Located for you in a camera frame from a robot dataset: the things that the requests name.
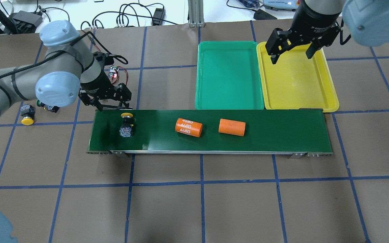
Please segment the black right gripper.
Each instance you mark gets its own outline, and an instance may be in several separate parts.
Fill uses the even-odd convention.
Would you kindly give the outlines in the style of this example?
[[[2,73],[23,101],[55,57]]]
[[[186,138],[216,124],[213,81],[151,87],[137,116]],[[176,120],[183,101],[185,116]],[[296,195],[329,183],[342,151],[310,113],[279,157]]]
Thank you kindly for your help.
[[[275,28],[265,44],[272,64],[292,49],[288,40],[299,45],[310,44],[306,51],[308,59],[322,47],[329,47],[339,34],[337,18],[341,11],[339,0],[300,0],[290,29]]]

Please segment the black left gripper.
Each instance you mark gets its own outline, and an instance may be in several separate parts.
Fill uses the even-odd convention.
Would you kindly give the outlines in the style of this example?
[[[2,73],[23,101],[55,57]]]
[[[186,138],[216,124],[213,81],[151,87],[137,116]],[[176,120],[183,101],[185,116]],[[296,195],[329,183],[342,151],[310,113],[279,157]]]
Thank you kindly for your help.
[[[132,92],[124,83],[117,86],[112,85],[109,78],[97,78],[92,85],[81,84],[78,97],[85,106],[94,106],[99,112],[103,109],[132,109],[130,101]],[[101,100],[118,101],[117,106],[105,105],[100,103]]]

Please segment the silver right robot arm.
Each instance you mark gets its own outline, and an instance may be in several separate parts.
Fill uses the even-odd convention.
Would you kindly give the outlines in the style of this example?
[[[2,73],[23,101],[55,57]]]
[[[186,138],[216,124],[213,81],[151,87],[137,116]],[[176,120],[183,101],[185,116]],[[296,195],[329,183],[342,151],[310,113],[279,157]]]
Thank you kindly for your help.
[[[273,64],[284,52],[304,45],[310,59],[343,37],[344,25],[361,46],[389,43],[389,0],[301,0],[290,28],[274,29],[265,48]]]

